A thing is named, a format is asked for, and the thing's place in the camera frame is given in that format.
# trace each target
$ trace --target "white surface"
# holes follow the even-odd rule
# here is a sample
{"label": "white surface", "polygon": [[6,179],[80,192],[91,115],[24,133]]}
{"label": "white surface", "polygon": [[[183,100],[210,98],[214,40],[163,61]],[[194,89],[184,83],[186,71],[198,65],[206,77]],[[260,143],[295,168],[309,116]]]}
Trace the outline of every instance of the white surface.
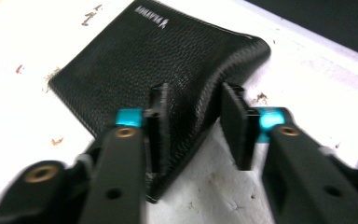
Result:
{"label": "white surface", "polygon": [[[92,140],[52,91],[47,78],[64,67],[130,0],[13,0],[0,5],[0,192],[35,161],[71,164]],[[358,163],[358,53],[240,0],[160,1],[224,28],[258,35],[271,58],[245,83],[247,101],[267,95],[297,124],[348,164]],[[82,26],[85,14],[103,9]],[[51,144],[63,138],[58,146]],[[232,166],[219,125],[158,204],[148,223],[271,223],[255,170]]]}

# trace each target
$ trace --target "textured leather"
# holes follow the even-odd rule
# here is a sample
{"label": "textured leather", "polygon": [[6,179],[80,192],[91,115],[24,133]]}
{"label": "textured leather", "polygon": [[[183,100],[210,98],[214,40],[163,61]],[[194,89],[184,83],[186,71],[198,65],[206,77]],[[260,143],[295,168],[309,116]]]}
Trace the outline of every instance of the textured leather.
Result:
{"label": "textured leather", "polygon": [[136,0],[49,85],[97,137],[118,109],[147,108],[150,89],[169,83],[169,172],[146,175],[146,194],[155,201],[219,117],[220,84],[241,85],[269,53],[261,38],[222,29],[151,0]]}

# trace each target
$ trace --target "cyan plastic part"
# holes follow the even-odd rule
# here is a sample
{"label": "cyan plastic part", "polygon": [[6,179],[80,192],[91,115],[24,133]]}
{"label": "cyan plastic part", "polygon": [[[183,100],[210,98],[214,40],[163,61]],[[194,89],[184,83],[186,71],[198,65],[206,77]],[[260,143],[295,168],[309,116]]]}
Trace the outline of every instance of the cyan plastic part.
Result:
{"label": "cyan plastic part", "polygon": [[277,124],[284,124],[284,115],[280,108],[277,107],[258,107],[257,110],[260,113],[260,135],[257,142],[268,143],[268,131]]}
{"label": "cyan plastic part", "polygon": [[142,127],[143,110],[141,108],[119,109],[116,116],[116,125]]}

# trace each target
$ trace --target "brass screw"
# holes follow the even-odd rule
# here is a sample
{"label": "brass screw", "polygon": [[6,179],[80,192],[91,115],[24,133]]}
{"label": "brass screw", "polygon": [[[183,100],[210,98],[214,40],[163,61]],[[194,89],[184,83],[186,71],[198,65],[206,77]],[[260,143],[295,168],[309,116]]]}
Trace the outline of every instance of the brass screw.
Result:
{"label": "brass screw", "polygon": [[297,129],[287,127],[287,126],[281,127],[279,129],[279,132],[283,133],[285,135],[288,135],[288,136],[298,136],[300,134],[300,132]]}
{"label": "brass screw", "polygon": [[119,138],[131,137],[135,135],[136,131],[133,128],[122,128],[116,131],[116,136]]}
{"label": "brass screw", "polygon": [[28,172],[24,177],[25,182],[34,184],[40,183],[46,180],[50,180],[58,173],[59,169],[55,165],[39,166]]}

